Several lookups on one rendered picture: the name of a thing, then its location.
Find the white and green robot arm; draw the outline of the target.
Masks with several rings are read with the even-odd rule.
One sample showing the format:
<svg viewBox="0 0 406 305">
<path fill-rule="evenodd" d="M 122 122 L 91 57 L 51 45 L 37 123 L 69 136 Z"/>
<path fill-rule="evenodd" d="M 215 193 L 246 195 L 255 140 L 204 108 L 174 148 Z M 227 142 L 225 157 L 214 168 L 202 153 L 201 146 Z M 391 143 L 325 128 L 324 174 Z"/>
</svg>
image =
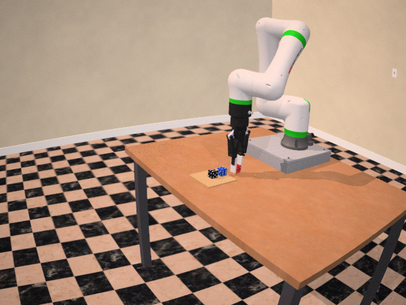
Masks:
<svg viewBox="0 0 406 305">
<path fill-rule="evenodd" d="M 259 73 L 237 69 L 229 75 L 229 115 L 239 119 L 251 117 L 252 96 L 257 97 L 256 107 L 262 115 L 284 121 L 281 145 L 291 150 L 306 150 L 314 144 L 314 133 L 308 132 L 310 102 L 286 95 L 284 90 L 310 38 L 310 29 L 302 21 L 269 17 L 258 20 L 255 29 Z"/>
</svg>

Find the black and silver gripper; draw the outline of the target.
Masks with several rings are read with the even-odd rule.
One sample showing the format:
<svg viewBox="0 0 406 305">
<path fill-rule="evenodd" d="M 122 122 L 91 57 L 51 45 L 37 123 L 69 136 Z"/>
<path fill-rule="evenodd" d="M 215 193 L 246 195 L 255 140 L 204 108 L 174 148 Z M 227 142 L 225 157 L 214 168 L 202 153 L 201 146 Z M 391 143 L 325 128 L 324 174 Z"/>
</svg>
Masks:
<svg viewBox="0 0 406 305">
<path fill-rule="evenodd" d="M 230 172 L 236 173 L 237 164 L 241 165 L 240 171 L 242 171 L 243 156 L 245 156 L 244 153 L 247 151 L 248 139 L 251 132 L 247 129 L 249 118 L 239 119 L 231 116 L 230 125 L 232 126 L 231 133 L 226 135 L 228 139 L 228 156 L 231 157 Z"/>
</svg>

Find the tan square mat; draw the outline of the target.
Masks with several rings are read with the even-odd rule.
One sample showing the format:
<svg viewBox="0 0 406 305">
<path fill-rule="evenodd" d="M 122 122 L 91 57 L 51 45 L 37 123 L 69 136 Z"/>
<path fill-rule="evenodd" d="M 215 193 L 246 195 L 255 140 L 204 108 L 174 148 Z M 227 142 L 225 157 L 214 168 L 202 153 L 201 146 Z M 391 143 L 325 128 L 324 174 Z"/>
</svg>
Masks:
<svg viewBox="0 0 406 305">
<path fill-rule="evenodd" d="M 237 179 L 231 177 L 228 174 L 226 176 L 218 175 L 217 178 L 211 179 L 210 177 L 208 177 L 208 171 L 202 171 L 199 173 L 189 174 L 189 176 L 194 178 L 196 181 L 200 182 L 201 184 L 205 185 L 208 188 L 237 181 Z"/>
</svg>

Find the blue die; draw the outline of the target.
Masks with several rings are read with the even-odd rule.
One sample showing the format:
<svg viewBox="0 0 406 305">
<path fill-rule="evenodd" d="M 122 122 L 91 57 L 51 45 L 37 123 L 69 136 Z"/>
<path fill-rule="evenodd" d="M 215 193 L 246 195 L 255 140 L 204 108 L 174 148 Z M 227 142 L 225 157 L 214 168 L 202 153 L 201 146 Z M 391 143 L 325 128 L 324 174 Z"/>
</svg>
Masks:
<svg viewBox="0 0 406 305">
<path fill-rule="evenodd" d="M 225 167 L 218 167 L 217 171 L 218 171 L 219 176 L 226 176 L 227 175 L 227 169 Z"/>
</svg>

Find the black die with white pips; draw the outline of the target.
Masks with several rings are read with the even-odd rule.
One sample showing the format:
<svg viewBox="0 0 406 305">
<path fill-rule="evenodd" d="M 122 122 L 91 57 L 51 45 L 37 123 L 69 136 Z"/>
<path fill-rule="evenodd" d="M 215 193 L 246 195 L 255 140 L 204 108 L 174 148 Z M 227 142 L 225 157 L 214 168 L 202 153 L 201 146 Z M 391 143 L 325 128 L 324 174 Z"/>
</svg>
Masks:
<svg viewBox="0 0 406 305">
<path fill-rule="evenodd" d="M 208 177 L 210 177 L 211 179 L 217 178 L 218 177 L 218 171 L 215 170 L 215 169 L 208 170 Z"/>
</svg>

